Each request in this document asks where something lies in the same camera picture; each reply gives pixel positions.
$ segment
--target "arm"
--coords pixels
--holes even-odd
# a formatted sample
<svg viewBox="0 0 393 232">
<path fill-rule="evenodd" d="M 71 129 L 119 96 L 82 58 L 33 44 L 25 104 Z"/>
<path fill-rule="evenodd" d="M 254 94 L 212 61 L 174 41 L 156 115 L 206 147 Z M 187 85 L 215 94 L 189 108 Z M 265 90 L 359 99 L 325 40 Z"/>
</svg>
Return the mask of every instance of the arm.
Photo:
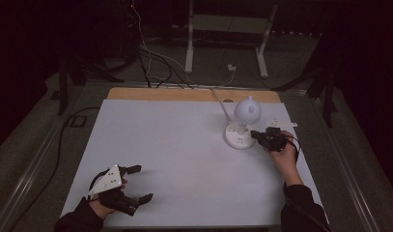
<svg viewBox="0 0 393 232">
<path fill-rule="evenodd" d="M 127 180 L 123 178 L 122 182 L 122 189 L 124 189 Z M 101 205 L 97 195 L 93 199 L 89 201 L 83 197 L 73 212 L 57 221 L 54 232 L 99 232 L 103 221 L 115 210 Z"/>
<path fill-rule="evenodd" d="M 293 142 L 293 135 L 282 131 Z M 323 208 L 313 200 L 312 192 L 304 186 L 295 165 L 295 148 L 287 143 L 281 152 L 269 152 L 275 166 L 286 181 L 286 205 L 281 211 L 281 228 L 289 231 L 329 231 Z"/>
<path fill-rule="evenodd" d="M 61 217 L 55 224 L 55 232 L 99 232 L 103 226 L 104 218 L 100 217 L 90 206 L 85 197 L 71 213 Z"/>
</svg>

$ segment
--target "white table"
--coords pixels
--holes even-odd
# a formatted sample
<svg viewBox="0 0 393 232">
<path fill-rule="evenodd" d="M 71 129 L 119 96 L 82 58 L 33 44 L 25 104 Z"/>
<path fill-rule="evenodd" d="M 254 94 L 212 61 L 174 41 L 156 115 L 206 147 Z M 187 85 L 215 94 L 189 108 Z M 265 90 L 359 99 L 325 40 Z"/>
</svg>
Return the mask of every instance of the white table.
<svg viewBox="0 0 393 232">
<path fill-rule="evenodd" d="M 235 102 L 225 103 L 233 116 Z M 264 131 L 273 119 L 289 121 L 283 103 L 261 103 L 254 125 Z M 113 228 L 255 227 L 280 223 L 283 179 L 269 155 L 255 144 L 231 148 L 226 118 L 214 101 L 105 100 L 76 172 L 62 215 L 87 195 L 92 179 L 107 167 L 142 165 L 126 176 L 124 192 L 154 199 L 133 217 L 114 213 Z M 295 134 L 292 128 L 286 128 Z M 321 204 L 304 155 L 297 162 L 304 184 Z"/>
</svg>

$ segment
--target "human hand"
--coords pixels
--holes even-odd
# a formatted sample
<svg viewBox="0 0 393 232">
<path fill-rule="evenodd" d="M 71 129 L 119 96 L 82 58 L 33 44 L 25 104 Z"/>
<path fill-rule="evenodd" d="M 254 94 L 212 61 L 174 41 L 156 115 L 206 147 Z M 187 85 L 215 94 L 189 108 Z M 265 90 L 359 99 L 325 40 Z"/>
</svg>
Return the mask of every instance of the human hand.
<svg viewBox="0 0 393 232">
<path fill-rule="evenodd" d="M 122 178 L 122 186 L 121 189 L 124 189 L 126 187 L 127 180 Z M 93 196 L 93 200 L 89 203 L 91 209 L 102 219 L 105 219 L 108 215 L 112 214 L 115 212 L 114 209 L 107 208 L 103 205 L 100 204 L 99 202 L 99 196 L 95 194 Z"/>
<path fill-rule="evenodd" d="M 291 133 L 283 130 L 281 134 L 285 135 L 287 139 L 293 143 L 294 136 Z M 287 186 L 303 185 L 295 165 L 295 147 L 290 142 L 286 144 L 283 151 L 269 151 L 268 153 L 271 155 L 275 166 L 286 180 Z"/>
</svg>

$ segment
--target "table leg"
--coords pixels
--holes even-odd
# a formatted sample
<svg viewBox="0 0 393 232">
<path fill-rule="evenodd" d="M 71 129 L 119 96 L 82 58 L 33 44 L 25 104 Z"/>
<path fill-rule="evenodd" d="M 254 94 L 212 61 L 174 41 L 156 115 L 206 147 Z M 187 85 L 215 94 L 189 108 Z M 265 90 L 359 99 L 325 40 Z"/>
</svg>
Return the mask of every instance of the table leg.
<svg viewBox="0 0 393 232">
<path fill-rule="evenodd" d="M 275 17 L 275 13 L 277 12 L 277 7 L 278 7 L 278 5 L 272 6 L 270 15 L 268 16 L 268 19 L 266 22 L 266 27 L 265 27 L 265 32 L 263 34 L 262 43 L 260 44 L 259 47 L 256 47 L 257 62 L 259 64 L 260 76 L 262 78 L 268 78 L 268 72 L 267 72 L 267 67 L 266 67 L 266 63 L 265 63 L 265 58 L 263 56 L 263 52 L 265 51 L 266 43 L 267 43 L 268 37 L 271 32 L 271 26 L 272 26 L 272 22 Z"/>
</svg>

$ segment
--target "cable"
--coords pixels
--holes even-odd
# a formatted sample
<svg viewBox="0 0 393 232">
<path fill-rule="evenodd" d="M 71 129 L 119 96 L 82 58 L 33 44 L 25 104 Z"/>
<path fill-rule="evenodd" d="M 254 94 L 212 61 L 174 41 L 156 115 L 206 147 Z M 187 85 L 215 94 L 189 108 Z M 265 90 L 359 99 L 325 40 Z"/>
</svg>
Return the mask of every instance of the cable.
<svg viewBox="0 0 393 232">
<path fill-rule="evenodd" d="M 297 149 L 295 144 L 292 141 L 290 141 L 289 139 L 287 139 L 287 142 L 295 148 L 295 162 L 297 162 L 298 161 L 298 155 L 299 155 L 299 152 L 301 150 L 301 145 L 299 144 L 298 139 L 296 139 L 294 136 L 286 136 L 286 137 L 292 138 L 293 140 L 295 140 L 298 143 L 298 149 Z"/>
<path fill-rule="evenodd" d="M 167 63 L 167 61 L 164 60 L 164 59 L 160 59 L 160 58 L 159 58 L 159 59 L 153 58 L 153 60 L 156 60 L 156 61 L 158 61 L 158 62 L 160 62 L 160 63 L 165 64 L 165 65 L 169 68 L 169 76 L 166 77 L 166 78 L 162 78 L 162 77 L 158 77 L 158 76 L 147 75 L 147 78 L 151 78 L 151 79 L 157 80 L 157 81 L 161 80 L 162 82 L 163 82 L 163 81 L 166 81 L 167 79 L 169 79 L 169 78 L 172 76 L 172 67 Z"/>
<path fill-rule="evenodd" d="M 175 62 L 175 63 L 176 63 L 179 67 L 181 67 L 181 69 L 184 71 L 184 67 L 181 65 L 181 63 L 179 63 L 179 62 L 176 61 L 175 59 L 173 59 L 173 58 L 171 58 L 171 57 L 169 57 L 169 56 L 166 56 L 166 55 L 159 54 L 159 53 L 154 52 L 154 51 L 150 51 L 150 50 L 147 50 L 147 51 L 148 51 L 150 54 L 158 55 L 158 56 L 160 56 L 160 57 L 163 57 L 163 58 L 166 58 L 166 59 L 169 59 L 169 60 Z M 188 76 L 186 73 L 184 74 L 184 76 L 186 76 L 187 81 L 189 81 L 191 84 L 193 84 L 193 85 L 195 85 L 195 86 L 199 86 L 198 84 L 193 83 L 193 81 L 190 80 L 189 76 Z"/>
<path fill-rule="evenodd" d="M 229 82 L 227 82 L 226 84 L 219 85 L 218 87 L 226 86 L 226 85 L 232 83 L 233 79 L 235 79 L 235 72 L 236 72 L 236 70 L 232 71 L 232 78 L 229 80 Z"/>
<path fill-rule="evenodd" d="M 160 57 L 158 57 L 158 58 L 156 58 L 155 59 L 156 61 L 158 61 L 158 62 L 160 62 L 160 63 L 163 63 L 163 64 L 165 64 L 168 68 L 169 68 L 169 75 L 168 75 L 168 77 L 166 77 L 166 78 L 163 78 L 160 82 L 159 82 L 159 84 L 157 84 L 157 86 L 156 86 L 156 88 L 158 88 L 162 83 L 167 83 L 167 81 L 172 77 L 172 66 L 170 66 L 169 65 L 169 63 L 165 60 L 165 59 L 163 59 L 163 58 L 160 58 Z"/>
<path fill-rule="evenodd" d="M 140 35 L 141 35 L 142 44 L 143 44 L 143 45 L 141 45 L 141 46 L 144 47 L 144 48 L 149 52 L 148 57 L 149 57 L 150 60 L 149 60 L 149 63 L 148 63 L 148 70 L 146 71 L 145 75 L 146 75 L 146 77 L 150 77 L 150 76 L 149 76 L 149 71 L 150 71 L 150 69 L 151 69 L 152 57 L 151 57 L 151 52 L 150 52 L 150 51 L 148 50 L 148 48 L 146 47 L 145 40 L 144 40 L 144 36 L 143 36 L 143 34 L 142 34 L 142 29 L 141 29 L 142 17 L 141 17 L 141 15 L 136 11 L 136 8 L 135 8 L 135 0 L 132 0 L 132 8 L 133 8 L 133 11 L 134 11 L 134 12 L 136 13 L 136 15 L 138 16 L 138 28 L 139 28 L 139 33 L 140 33 Z"/>
<path fill-rule="evenodd" d="M 151 82 L 149 81 L 148 76 L 146 75 L 146 70 L 145 70 L 144 63 L 142 61 L 142 57 L 141 57 L 140 54 L 138 56 L 138 59 L 139 59 L 139 62 L 141 63 L 142 71 L 143 71 L 143 73 L 145 75 L 146 82 L 148 83 L 148 88 L 152 88 Z"/>
<path fill-rule="evenodd" d="M 217 93 L 214 89 L 211 89 L 211 91 L 214 93 L 214 96 L 216 97 L 217 101 L 222 106 L 224 114 L 226 115 L 226 118 L 227 118 L 227 122 L 230 123 L 232 120 L 230 119 L 229 113 L 227 112 L 226 107 L 224 106 L 222 100 L 219 98 L 219 96 L 217 96 Z"/>
<path fill-rule="evenodd" d="M 219 1 L 217 1 L 217 13 L 218 13 L 218 8 L 219 8 Z M 230 23 L 229 23 L 229 26 L 228 26 L 227 29 L 226 29 L 226 32 L 229 32 L 230 27 L 232 26 L 232 24 L 233 24 L 233 17 L 232 17 L 232 19 L 230 20 Z M 229 46 L 230 46 L 231 44 L 234 44 L 234 43 L 228 43 L 228 44 L 226 44 L 227 47 L 224 49 L 224 51 L 223 51 L 223 53 L 222 53 L 222 56 L 221 56 L 221 59 L 220 59 L 220 63 L 219 63 L 220 73 L 221 73 L 221 71 L 222 71 L 222 64 L 223 64 L 223 60 L 224 60 L 224 55 L 226 54 L 226 51 L 229 49 Z M 235 71 L 233 71 L 232 79 L 231 79 L 228 83 L 226 83 L 226 84 L 224 84 L 224 85 L 220 85 L 220 86 L 225 86 L 225 85 L 228 85 L 228 84 L 232 83 L 234 77 L 235 77 Z"/>
<path fill-rule="evenodd" d="M 150 52 L 151 52 L 151 55 L 156 56 L 156 57 L 158 57 L 159 59 L 163 60 L 163 62 L 170 68 L 170 71 L 173 71 L 173 72 L 175 73 L 175 75 L 178 77 L 178 79 L 179 79 L 183 84 L 187 85 L 187 87 L 189 87 L 190 89 L 193 89 L 192 86 L 190 86 L 188 83 L 186 83 L 186 82 L 182 79 L 182 77 L 178 74 L 178 72 L 176 71 L 176 69 L 173 68 L 173 67 L 164 59 L 166 56 L 161 55 L 161 54 L 158 54 L 158 53 L 155 53 L 155 52 L 152 52 L 152 51 L 150 51 Z"/>
<path fill-rule="evenodd" d="M 55 173 L 58 170 L 58 167 L 60 165 L 60 158 L 61 158 L 61 145 L 62 145 L 62 137 L 63 137 L 63 133 L 65 128 L 67 127 L 67 125 L 69 124 L 70 120 L 73 119 L 75 116 L 77 116 L 78 113 L 85 111 L 85 110 L 90 110 L 90 109 L 99 109 L 99 107 L 87 107 L 81 110 L 78 110 L 77 112 L 71 114 L 69 116 L 69 118 L 67 119 L 67 121 L 64 123 L 64 125 L 61 128 L 60 131 L 60 138 L 59 138 L 59 143 L 58 143 L 58 150 L 57 150 L 57 160 L 55 163 L 55 167 L 54 170 L 52 171 L 51 175 L 48 178 L 48 181 L 45 183 L 45 185 L 42 187 L 42 189 L 40 190 L 40 192 L 37 194 L 37 196 L 31 201 L 31 203 L 25 208 L 25 210 L 22 212 L 22 214 L 17 218 L 17 220 L 13 223 L 13 225 L 10 227 L 10 232 L 12 232 L 15 227 L 17 226 L 17 224 L 19 223 L 19 221 L 27 214 L 27 212 L 31 209 L 31 207 L 37 202 L 37 200 L 40 198 L 40 196 L 45 192 L 46 188 L 49 186 L 49 184 L 51 183 L 52 179 L 55 176 Z"/>
</svg>

